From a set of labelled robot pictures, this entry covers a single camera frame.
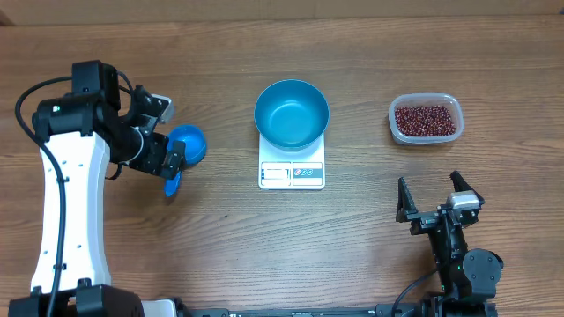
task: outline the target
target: black cable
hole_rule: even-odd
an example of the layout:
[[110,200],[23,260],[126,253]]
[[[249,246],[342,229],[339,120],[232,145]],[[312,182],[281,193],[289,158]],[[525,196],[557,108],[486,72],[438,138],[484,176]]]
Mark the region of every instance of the black cable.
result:
[[63,244],[64,244],[64,229],[66,224],[66,196],[64,191],[64,183],[66,180],[63,177],[63,171],[59,166],[59,163],[56,161],[55,156],[53,153],[47,148],[47,146],[27,127],[24,119],[21,116],[21,105],[24,100],[29,96],[32,92],[46,86],[51,85],[54,83],[59,83],[67,80],[72,80],[72,77],[59,77],[44,81],[39,83],[31,88],[29,88],[26,92],[24,92],[21,96],[19,96],[18,101],[16,102],[16,106],[14,109],[14,113],[16,114],[16,120],[19,123],[19,126],[26,132],[27,136],[32,139],[40,149],[45,153],[53,168],[55,169],[56,174],[56,181],[59,185],[59,206],[60,206],[60,213],[59,213],[59,234],[56,242],[56,261],[55,261],[55,275],[53,277],[53,287],[51,288],[51,297],[48,303],[47,309],[47,316],[53,316],[53,310],[55,309],[55,301],[56,301],[56,294],[59,291],[59,284],[61,283],[61,274],[63,271]]
[[117,178],[120,177],[120,175],[122,174],[122,170],[123,170],[123,163],[118,163],[117,170],[115,170],[115,173],[110,177],[106,177],[106,180],[109,181],[117,180]]
[[436,269],[430,271],[429,273],[425,274],[424,276],[420,277],[417,281],[411,283],[409,286],[407,286],[405,288],[404,291],[402,291],[401,294],[399,294],[399,296],[397,297],[396,301],[394,302],[394,305],[392,305],[391,307],[391,313],[390,316],[394,317],[396,316],[396,310],[397,310],[397,306],[399,305],[399,302],[404,299],[405,295],[407,295],[407,293],[409,291],[411,291],[412,289],[414,289],[415,287],[419,286],[421,283],[425,282],[425,280],[427,280],[429,277],[433,276],[434,273],[440,271],[442,268],[446,267],[449,264],[449,262],[444,262],[441,266],[438,266]]
[[443,216],[444,228],[447,231],[447,249],[449,250],[448,262],[452,261],[452,240],[450,239],[450,227],[447,216]]
[[447,217],[446,216],[443,216],[443,221],[444,221],[445,231],[447,232],[447,249],[449,250],[448,260],[445,261],[442,265],[438,266],[436,269],[434,269],[431,272],[427,273],[426,275],[420,277],[417,281],[415,281],[415,282],[411,283],[409,286],[407,286],[407,288],[405,288],[405,290],[402,291],[401,294],[399,294],[396,301],[394,302],[394,305],[391,307],[391,317],[394,317],[396,315],[395,312],[397,310],[397,306],[399,305],[399,302],[402,299],[404,299],[405,295],[407,295],[407,293],[410,290],[417,287],[419,284],[421,284],[422,282],[427,280],[429,277],[433,276],[434,273],[436,273],[436,272],[440,271],[441,269],[445,268],[447,265],[449,265],[452,262],[452,245],[451,245],[451,240],[450,240],[450,227],[449,227],[449,224],[447,223]]
[[125,81],[125,83],[127,84],[127,86],[130,88],[130,92],[133,92],[133,86],[131,85],[131,82],[129,79],[127,79],[127,76],[125,76],[125,74],[121,71],[117,71],[117,75],[119,75],[119,77],[123,78],[123,80]]
[[129,89],[123,87],[122,85],[119,85],[119,88],[120,88],[120,90],[121,90],[122,92],[125,92],[125,93],[131,95],[131,90],[129,90]]

